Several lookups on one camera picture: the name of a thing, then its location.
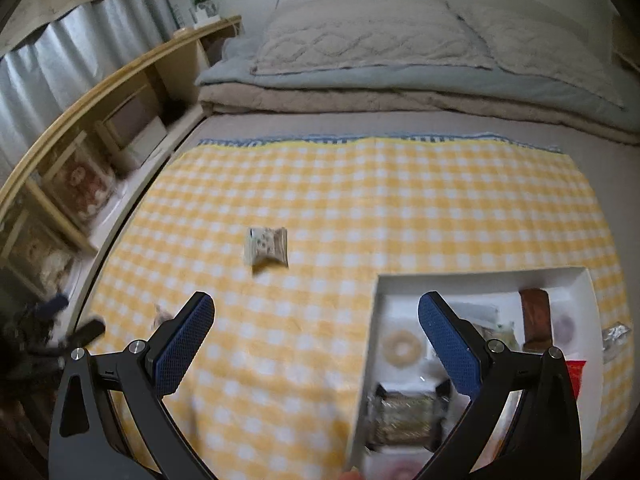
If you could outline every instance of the yellow gingham tablecloth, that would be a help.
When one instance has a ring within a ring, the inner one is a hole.
[[[199,146],[158,176],[108,257],[93,353],[149,337],[155,304],[175,314],[196,290],[213,297],[213,328],[164,401],[219,478],[337,477],[379,273],[586,266],[603,327],[631,324],[606,221],[571,158],[492,136],[412,139]],[[248,226],[288,229],[288,269],[244,266]],[[631,349],[605,365],[584,476],[625,427]]]

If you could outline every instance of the wooden headboard shelf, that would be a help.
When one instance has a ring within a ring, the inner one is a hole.
[[[206,46],[217,39],[236,35],[240,26],[240,16],[233,16],[196,30],[182,31],[105,78],[44,131],[0,189],[0,224],[4,224],[7,213],[15,209],[19,200],[20,207],[27,207],[30,214],[42,221],[44,228],[59,234],[75,254],[74,277],[69,281],[69,288],[64,290],[70,305],[59,319],[54,338],[73,330],[95,276],[146,186],[205,117],[202,107],[197,104],[198,88],[194,81],[202,70],[211,66]],[[104,132],[99,135],[96,124],[141,89],[151,92],[152,101],[158,106],[169,99],[185,103],[186,112],[167,126],[166,137],[140,168],[119,175],[119,187],[114,192],[116,205],[108,216],[89,228],[81,226],[77,217],[68,214],[68,209],[65,213],[60,198],[51,194],[43,176],[55,172],[61,166],[57,161],[60,154],[68,157],[80,140],[87,142],[89,147],[96,147],[98,155],[112,153],[113,146],[106,145]],[[14,268],[6,258],[0,258],[0,267]],[[28,288],[40,290],[35,285]],[[41,299],[47,296],[47,293],[39,294]]]

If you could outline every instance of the white box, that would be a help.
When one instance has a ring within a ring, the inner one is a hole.
[[[104,126],[121,148],[133,142],[155,115],[140,98],[145,88],[130,95],[104,119]]]
[[[133,142],[113,157],[113,163],[124,172],[137,170],[151,156],[166,134],[167,130],[160,117],[153,118]]]
[[[582,387],[577,399],[582,454],[585,455],[593,445],[602,398],[602,332],[600,314],[589,271],[583,267],[560,267],[555,269],[517,270],[508,272],[484,272],[477,274],[414,274],[381,275],[378,277],[374,308],[369,327],[367,359],[362,378],[360,405],[356,414],[354,431],[348,443],[348,467],[359,468],[367,480],[384,477],[385,464],[380,456],[366,451],[366,410],[367,396],[378,383],[402,384],[407,391],[416,388],[431,390],[444,377],[444,370],[431,367],[420,369],[420,373],[407,373],[403,381],[393,367],[380,357],[379,336],[385,326],[393,323],[411,325],[421,331],[417,318],[417,306],[420,297],[432,290],[437,291],[456,311],[456,304],[470,303],[478,306],[478,322],[497,309],[498,322],[514,323],[517,342],[524,343],[524,321],[519,290],[542,288],[549,294],[552,326],[559,316],[568,315],[574,320],[574,338],[568,344],[556,341],[568,360],[587,361],[582,374]],[[428,354],[425,345],[425,358]],[[458,396],[458,402],[452,402],[452,425],[462,415],[468,397]],[[406,456],[425,462],[431,453],[423,449],[405,449]]]
[[[193,27],[195,20],[191,13],[193,0],[168,0],[178,28]]]

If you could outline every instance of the donut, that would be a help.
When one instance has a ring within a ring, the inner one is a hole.
[[[385,361],[396,368],[414,364],[424,354],[422,341],[408,330],[396,330],[382,341]]]
[[[396,463],[396,465],[385,474],[385,480],[414,480],[423,467],[424,464],[419,462],[402,461]]]

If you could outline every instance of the foil wrapper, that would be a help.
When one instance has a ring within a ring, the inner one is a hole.
[[[435,437],[438,399],[432,393],[376,393],[369,399],[368,447],[431,447]]]
[[[631,329],[620,322],[602,331],[602,356],[604,362],[610,362],[620,353],[622,345],[630,333]]]

